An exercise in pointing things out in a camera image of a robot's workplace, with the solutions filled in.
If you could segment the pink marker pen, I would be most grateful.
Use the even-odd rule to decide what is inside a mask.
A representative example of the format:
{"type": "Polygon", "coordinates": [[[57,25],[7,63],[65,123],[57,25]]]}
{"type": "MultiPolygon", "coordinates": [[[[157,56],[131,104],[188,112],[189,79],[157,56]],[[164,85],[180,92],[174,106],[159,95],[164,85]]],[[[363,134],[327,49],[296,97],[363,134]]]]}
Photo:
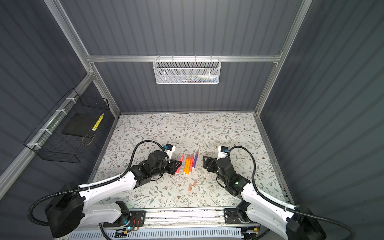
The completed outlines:
{"type": "Polygon", "coordinates": [[[176,172],[175,172],[176,175],[179,174],[179,172],[180,172],[180,168],[181,168],[181,166],[182,166],[182,164],[183,164],[184,159],[185,159],[185,153],[183,153],[182,156],[181,156],[180,163],[179,163],[178,168],[177,168],[177,170],[176,170],[176,172]]]}
{"type": "Polygon", "coordinates": [[[194,167],[194,160],[195,160],[195,156],[194,155],[190,156],[189,174],[192,173],[192,170],[193,170],[193,167],[194,167]]]}

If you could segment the orange marker pen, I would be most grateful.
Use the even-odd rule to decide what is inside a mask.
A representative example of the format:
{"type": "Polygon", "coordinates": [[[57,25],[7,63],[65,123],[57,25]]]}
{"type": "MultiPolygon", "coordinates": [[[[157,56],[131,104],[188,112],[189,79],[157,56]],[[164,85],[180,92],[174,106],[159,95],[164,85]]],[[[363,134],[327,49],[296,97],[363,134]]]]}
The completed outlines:
{"type": "Polygon", "coordinates": [[[190,173],[190,165],[191,165],[191,156],[188,156],[186,168],[185,168],[185,174],[186,175],[189,175],[189,173],[190,173]]]}
{"type": "Polygon", "coordinates": [[[184,174],[188,175],[189,174],[189,156],[187,156],[185,160],[185,166],[184,166],[184,174]]]}

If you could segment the purple marker pen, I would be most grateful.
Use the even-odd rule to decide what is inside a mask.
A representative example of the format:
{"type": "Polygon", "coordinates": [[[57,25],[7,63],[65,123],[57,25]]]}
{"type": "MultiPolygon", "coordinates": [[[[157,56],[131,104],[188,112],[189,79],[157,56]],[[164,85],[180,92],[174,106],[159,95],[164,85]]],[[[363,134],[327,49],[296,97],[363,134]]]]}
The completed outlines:
{"type": "Polygon", "coordinates": [[[193,169],[196,168],[196,164],[197,164],[197,160],[198,160],[198,155],[199,155],[199,151],[197,150],[196,154],[194,156],[193,169]]]}

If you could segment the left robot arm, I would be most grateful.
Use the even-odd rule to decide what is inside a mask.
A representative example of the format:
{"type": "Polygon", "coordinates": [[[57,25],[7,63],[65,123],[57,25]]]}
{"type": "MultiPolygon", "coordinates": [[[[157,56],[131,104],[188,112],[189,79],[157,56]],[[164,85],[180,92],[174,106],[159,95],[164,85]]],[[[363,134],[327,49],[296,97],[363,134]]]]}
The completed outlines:
{"type": "Polygon", "coordinates": [[[78,193],[54,197],[45,209],[52,236],[60,238],[78,227],[95,224],[130,231],[138,227],[138,219],[132,216],[123,201],[105,206],[98,203],[112,195],[145,185],[155,177],[175,174],[182,162],[169,159],[172,153],[170,150],[154,151],[147,160],[131,166],[124,176],[84,185],[85,190],[78,193]]]}

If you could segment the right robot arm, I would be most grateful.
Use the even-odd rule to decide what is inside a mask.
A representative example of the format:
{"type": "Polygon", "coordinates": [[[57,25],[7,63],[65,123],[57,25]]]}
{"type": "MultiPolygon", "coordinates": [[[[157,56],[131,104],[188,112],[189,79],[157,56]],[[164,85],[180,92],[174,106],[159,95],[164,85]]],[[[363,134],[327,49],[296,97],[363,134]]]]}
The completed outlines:
{"type": "Polygon", "coordinates": [[[261,224],[285,240],[327,238],[318,220],[302,215],[311,214],[309,208],[297,208],[256,190],[249,179],[236,173],[228,156],[220,159],[203,156],[203,166],[215,173],[217,180],[224,181],[222,188],[242,200],[236,207],[240,222],[261,224]]]}

